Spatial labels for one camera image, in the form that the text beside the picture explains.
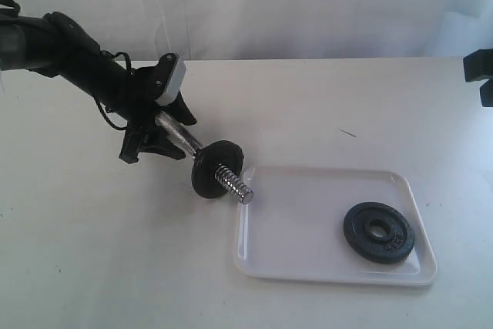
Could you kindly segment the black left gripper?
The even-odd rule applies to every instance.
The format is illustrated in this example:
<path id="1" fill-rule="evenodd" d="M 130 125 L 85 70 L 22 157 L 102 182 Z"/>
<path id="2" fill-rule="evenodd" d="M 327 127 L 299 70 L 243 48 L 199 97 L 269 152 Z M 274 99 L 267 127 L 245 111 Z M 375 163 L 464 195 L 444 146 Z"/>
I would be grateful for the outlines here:
<path id="1" fill-rule="evenodd" d="M 155 66 L 138 68 L 131 76 L 124 92 L 122 108 L 127 115 L 119 158 L 125 163 L 137 163 L 140 153 L 151 153 L 181 160 L 185 152 L 173 144 L 168 132 L 155 122 L 162 108 L 156 99 L 166 86 L 169 66 L 163 56 Z M 184 102 L 181 92 L 169 104 L 169 114 L 184 126 L 197 124 L 196 117 Z"/>

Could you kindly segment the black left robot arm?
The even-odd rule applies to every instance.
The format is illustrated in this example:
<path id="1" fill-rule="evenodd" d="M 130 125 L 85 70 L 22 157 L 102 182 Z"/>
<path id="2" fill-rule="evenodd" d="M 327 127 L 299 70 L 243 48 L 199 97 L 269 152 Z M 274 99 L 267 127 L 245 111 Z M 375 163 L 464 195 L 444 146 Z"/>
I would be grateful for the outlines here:
<path id="1" fill-rule="evenodd" d="M 166 53 L 156 65 L 134 69 L 126 52 L 104 51 L 73 19 L 61 12 L 41 18 L 1 16 L 1 69 L 26 69 L 42 76 L 61 76 L 91 96 L 103 116 L 126 121 L 119 157 L 136 163 L 139 153 L 183 159 L 185 153 L 158 127 L 156 116 L 170 114 L 179 123 L 196 124 L 180 92 L 183 60 Z"/>

